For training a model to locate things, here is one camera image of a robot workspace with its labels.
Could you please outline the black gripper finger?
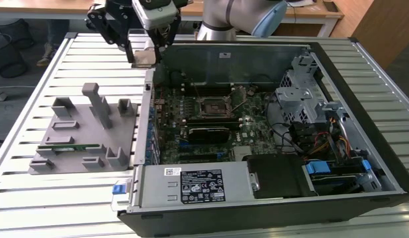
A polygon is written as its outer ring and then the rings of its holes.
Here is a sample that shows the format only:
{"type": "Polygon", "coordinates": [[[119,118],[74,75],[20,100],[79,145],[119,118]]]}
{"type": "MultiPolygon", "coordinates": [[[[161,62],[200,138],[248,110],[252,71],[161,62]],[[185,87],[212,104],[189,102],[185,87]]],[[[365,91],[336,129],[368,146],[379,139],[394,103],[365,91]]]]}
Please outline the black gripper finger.
{"type": "Polygon", "coordinates": [[[154,43],[157,61],[162,60],[162,52],[174,43],[181,22],[182,22],[181,16],[175,16],[174,21],[166,27],[155,28],[147,31],[147,34],[154,43]]]}
{"type": "Polygon", "coordinates": [[[133,63],[135,60],[133,47],[130,42],[130,31],[129,32],[118,32],[111,26],[111,20],[114,20],[113,16],[106,11],[105,4],[94,4],[90,7],[87,17],[95,26],[98,32],[105,38],[106,42],[113,45],[117,44],[119,49],[126,52],[129,63],[133,63]]]}

